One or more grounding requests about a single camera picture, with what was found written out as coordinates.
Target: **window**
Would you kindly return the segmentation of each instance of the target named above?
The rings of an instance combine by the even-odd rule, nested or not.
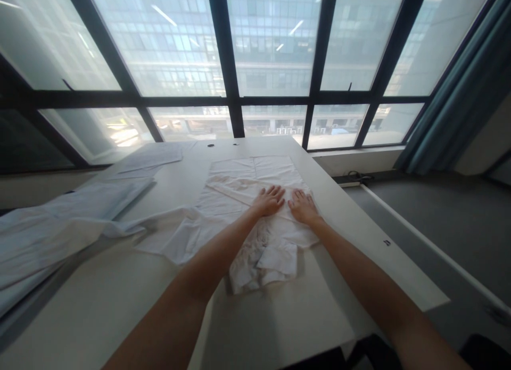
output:
[[[165,141],[233,138],[229,108],[188,106],[150,108]]]
[[[225,96],[208,0],[94,0],[144,96]]]
[[[404,145],[495,1],[0,0],[0,170],[152,142]]]
[[[0,52],[34,89],[119,90],[70,0],[2,0]]]
[[[382,104],[376,110],[364,145],[397,144],[403,141],[424,104]]]
[[[300,145],[306,105],[243,106],[245,137],[290,135]]]
[[[72,167],[31,123],[13,110],[0,111],[0,172]]]
[[[369,105],[316,105],[310,126],[309,149],[353,146],[368,108]]]
[[[240,96],[308,96],[320,1],[227,3]]]
[[[431,94],[485,1],[424,0],[385,96]]]
[[[322,90],[371,89],[401,1],[336,1]]]
[[[135,108],[46,109],[44,117],[90,164],[115,163],[154,142]]]

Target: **cable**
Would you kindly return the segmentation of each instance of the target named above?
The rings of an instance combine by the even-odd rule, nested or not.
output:
[[[374,176],[368,174],[362,174],[357,172],[356,170],[350,170],[348,172],[348,179],[352,182],[358,182],[364,185],[367,185],[368,181],[374,180]]]

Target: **hand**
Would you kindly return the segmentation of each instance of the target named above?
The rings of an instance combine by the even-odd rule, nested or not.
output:
[[[310,194],[306,195],[303,190],[294,189],[292,197],[293,200],[289,200],[287,205],[298,222],[310,225],[315,219],[321,218]]]
[[[275,185],[270,186],[268,190],[261,189],[259,195],[254,200],[252,209],[261,217],[274,215],[284,204],[282,196],[285,191],[285,189]]]

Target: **white table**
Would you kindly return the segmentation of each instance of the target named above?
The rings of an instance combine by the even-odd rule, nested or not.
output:
[[[424,311],[449,299],[290,136],[199,141],[164,166],[120,217],[193,204],[211,161],[289,155],[326,220],[384,269]],[[105,179],[120,162],[99,174]],[[383,241],[391,242],[387,246]],[[279,368],[353,342],[375,325],[322,245],[299,253],[297,279],[208,304],[190,368]],[[87,260],[0,357],[1,368],[99,369],[156,302],[177,268],[119,244]]]

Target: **glass pane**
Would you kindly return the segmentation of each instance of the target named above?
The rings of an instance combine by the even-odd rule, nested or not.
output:
[[[73,164],[18,112],[0,111],[0,172],[72,167]]]
[[[368,108],[368,104],[316,105],[307,149],[353,146]]]
[[[94,0],[144,96],[225,96],[209,0]]]
[[[234,138],[226,106],[149,108],[165,141]]]
[[[241,96],[308,96],[321,0],[227,0]]]
[[[363,145],[400,143],[423,106],[424,104],[380,105]]]
[[[0,52],[32,88],[120,89],[70,0],[2,1]]]
[[[322,90],[371,89],[401,1],[336,1]]]
[[[424,0],[385,96],[430,95],[486,0]]]
[[[306,105],[242,106],[245,137],[290,135],[302,144]]]
[[[93,165],[116,163],[154,142],[135,108],[47,109],[44,117]]]

